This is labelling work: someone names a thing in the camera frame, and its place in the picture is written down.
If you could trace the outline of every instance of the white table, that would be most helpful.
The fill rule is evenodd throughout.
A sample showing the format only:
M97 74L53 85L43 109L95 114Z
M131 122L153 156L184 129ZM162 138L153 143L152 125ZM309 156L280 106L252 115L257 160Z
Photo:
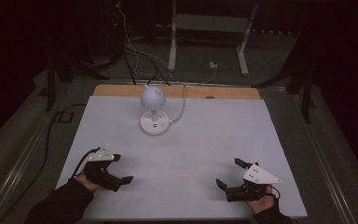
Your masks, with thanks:
M163 109L174 119L181 107L181 98L168 98ZM215 183L216 178L228 187L243 183L245 170L234 158L259 162L283 181L275 187L284 214L307 215L263 100L188 98L184 115L160 136L141 131L144 112L139 97L89 98L57 187L87 151L105 144L122 156L109 173L134 178L118 192L97 192L85 219L250 218L246 203L228 203Z

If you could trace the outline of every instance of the sleeve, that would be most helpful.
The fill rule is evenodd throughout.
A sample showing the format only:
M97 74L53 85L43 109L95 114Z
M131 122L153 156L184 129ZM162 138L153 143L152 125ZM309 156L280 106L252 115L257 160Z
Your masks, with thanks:
M53 190L29 212L26 224L75 223L83 217L94 195L74 179Z
M278 199L275 198L274 200L272 207L254 214L256 222L258 224L292 224L292 219L280 212Z

